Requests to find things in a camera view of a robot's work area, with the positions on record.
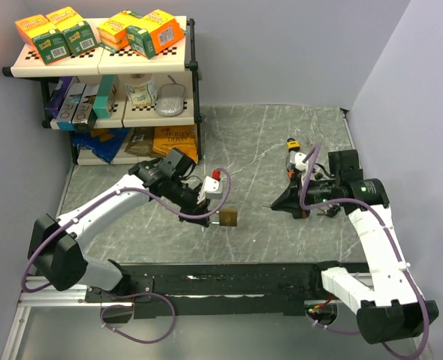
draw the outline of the yellow object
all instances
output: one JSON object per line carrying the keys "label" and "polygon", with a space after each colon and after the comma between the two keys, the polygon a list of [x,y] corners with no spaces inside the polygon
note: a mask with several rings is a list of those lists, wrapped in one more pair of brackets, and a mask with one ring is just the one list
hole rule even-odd
{"label": "yellow object", "polygon": [[62,33],[43,15],[15,22],[23,41],[32,47],[45,64],[70,55]]}
{"label": "yellow object", "polygon": [[141,16],[131,10],[124,10],[97,26],[104,48],[114,53],[128,45],[126,28]]}
{"label": "yellow object", "polygon": [[287,147],[288,147],[288,151],[290,151],[293,148],[300,148],[300,144],[296,140],[289,141],[289,142],[287,142]]}
{"label": "yellow object", "polygon": [[98,46],[92,27],[71,6],[49,13],[47,19],[63,34],[73,55]]}
{"label": "yellow object", "polygon": [[153,152],[168,155],[173,148],[179,149],[197,163],[197,125],[155,127]]}
{"label": "yellow object", "polygon": [[155,10],[126,29],[131,48],[148,59],[185,37],[173,15]]}

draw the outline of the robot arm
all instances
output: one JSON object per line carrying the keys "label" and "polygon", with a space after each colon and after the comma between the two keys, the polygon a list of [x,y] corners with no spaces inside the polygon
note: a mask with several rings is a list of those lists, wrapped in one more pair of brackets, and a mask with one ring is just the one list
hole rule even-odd
{"label": "robot arm", "polygon": [[[305,168],[297,165],[300,157],[291,152],[301,153],[298,142],[293,139],[288,140],[288,151],[287,162],[292,165],[294,174],[291,185],[272,204],[272,210],[290,212],[294,218],[306,218],[309,211],[300,205],[300,197],[303,196],[301,188],[313,166]],[[305,204],[313,209],[319,207],[320,203],[331,205],[340,200],[360,238],[373,286],[359,282],[338,262],[326,262],[318,264],[314,270],[315,291],[321,290],[326,296],[328,293],[334,294],[347,305],[357,315],[360,333],[369,344],[420,335],[423,331],[421,309],[417,294],[404,272],[409,264],[396,238],[390,202],[383,184],[376,178],[363,178],[356,150],[330,152],[328,159],[330,177],[310,180],[304,196]],[[373,213],[360,205],[362,203],[371,206],[383,220],[383,227]],[[306,216],[295,216],[303,212],[306,212]],[[388,240],[388,233],[393,244]],[[423,301],[431,323],[438,317],[437,305],[434,301]]]}
{"label": "robot arm", "polygon": [[[113,260],[100,261],[85,254],[85,249],[105,227],[138,206],[148,203],[148,191],[157,197],[166,197],[181,207],[184,215],[203,215],[208,212],[211,199],[223,194],[219,177],[207,176],[203,184],[190,188],[182,181],[194,162],[174,149],[165,159],[144,161],[132,167],[127,175],[110,189],[87,204],[61,215],[58,219],[48,214],[35,222],[28,258],[40,244],[56,230],[65,227],[34,261],[35,267],[59,291],[75,284],[99,287],[117,295],[129,291],[130,276]],[[179,218],[209,226],[209,218]]]}

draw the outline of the gray wall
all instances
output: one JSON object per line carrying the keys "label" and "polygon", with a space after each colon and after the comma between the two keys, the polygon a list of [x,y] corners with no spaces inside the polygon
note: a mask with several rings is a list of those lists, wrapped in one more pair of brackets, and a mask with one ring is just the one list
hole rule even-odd
{"label": "gray wall", "polygon": [[[186,14],[197,23],[204,104],[351,108],[409,0],[79,0],[85,17],[130,8]],[[58,0],[26,0],[32,13]]]}
{"label": "gray wall", "polygon": [[54,212],[68,171],[68,140],[41,128],[39,85],[7,79],[21,49],[14,21],[28,16],[19,1],[0,0],[0,357],[20,294],[20,275],[34,220]]}
{"label": "gray wall", "polygon": [[443,1],[412,0],[348,119],[415,279],[438,302],[430,343],[443,359]]}

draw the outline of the table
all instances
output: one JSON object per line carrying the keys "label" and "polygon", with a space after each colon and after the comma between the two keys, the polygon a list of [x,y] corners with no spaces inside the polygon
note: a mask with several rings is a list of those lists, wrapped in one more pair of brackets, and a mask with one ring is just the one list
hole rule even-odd
{"label": "table", "polygon": [[[316,216],[294,220],[267,206],[288,185],[286,139],[307,152],[322,143],[329,151],[350,149],[351,138],[339,108],[306,106],[203,106],[204,159],[194,174],[216,167],[232,175],[227,207],[238,208],[238,227],[208,229],[178,218],[156,202],[139,207],[100,233],[88,255],[120,263],[268,263],[338,260],[364,262],[363,249],[348,218]],[[75,166],[62,213],[115,184],[131,165]]]}
{"label": "table", "polygon": [[[288,137],[298,139],[306,151],[321,142],[324,147],[319,162],[323,164],[327,162],[328,151],[352,147],[340,109],[205,106],[202,111],[206,114],[202,137],[205,158],[195,174],[210,174],[216,167],[230,171],[233,190],[227,205],[238,208],[239,226],[221,228],[212,225],[202,229],[191,223],[179,223],[170,212],[151,202],[100,233],[87,249],[90,256],[103,260],[111,258],[120,263],[299,262],[308,265],[324,260],[366,261],[356,233],[343,213],[334,219],[313,215],[306,220],[294,220],[287,213],[267,208],[288,184],[285,170]],[[105,191],[129,167],[75,166],[60,203],[61,213],[69,212]],[[359,337],[347,339],[336,334],[320,337],[304,316],[282,316],[280,313],[181,316],[168,339],[140,348],[136,343],[100,330],[100,304],[85,303],[86,287],[78,287],[62,293],[47,290],[40,295],[22,295],[4,359],[64,359],[66,356],[110,359],[113,354],[122,353],[144,354],[147,359],[181,359],[183,354],[191,354],[191,359],[224,359],[230,357],[229,354],[233,359],[247,359],[247,356],[273,359],[276,354],[290,358],[293,356],[287,354],[300,351],[304,351],[304,355],[308,355],[308,351],[311,359],[317,359],[321,353],[333,353],[324,350],[328,349],[325,347],[327,337],[330,341],[341,341],[340,346],[353,339],[354,359],[366,357],[362,355],[364,353],[374,359],[389,358],[381,348],[374,352],[373,346],[368,346]],[[345,315],[348,311],[340,310]],[[137,319],[130,322],[127,329],[133,335],[153,338],[155,333],[163,332],[167,322],[169,318],[165,316]],[[351,314],[348,318],[343,316],[337,323],[342,328],[355,327]],[[63,343],[65,350],[53,345],[58,344],[60,338],[67,340]],[[79,341],[81,338],[93,338],[98,344],[97,350],[85,346],[85,341]],[[246,344],[243,350],[240,350],[240,338]],[[210,352],[206,348],[207,344],[215,344],[213,341],[218,341],[219,351]],[[407,342],[401,345],[413,347]]]}

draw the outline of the gray marble floor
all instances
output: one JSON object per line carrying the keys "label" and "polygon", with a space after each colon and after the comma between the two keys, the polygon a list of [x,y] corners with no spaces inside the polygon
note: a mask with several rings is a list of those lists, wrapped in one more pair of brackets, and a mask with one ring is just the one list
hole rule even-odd
{"label": "gray marble floor", "polygon": [[[364,261],[347,217],[311,216],[294,220],[267,206],[288,185],[286,139],[304,150],[323,145],[327,152],[351,147],[337,108],[304,106],[205,106],[205,158],[195,174],[225,167],[232,174],[227,207],[238,208],[239,226],[180,223],[155,202],[137,208],[99,234],[88,254],[121,263],[239,263]],[[62,212],[81,206],[116,183],[131,166],[76,166]]]}

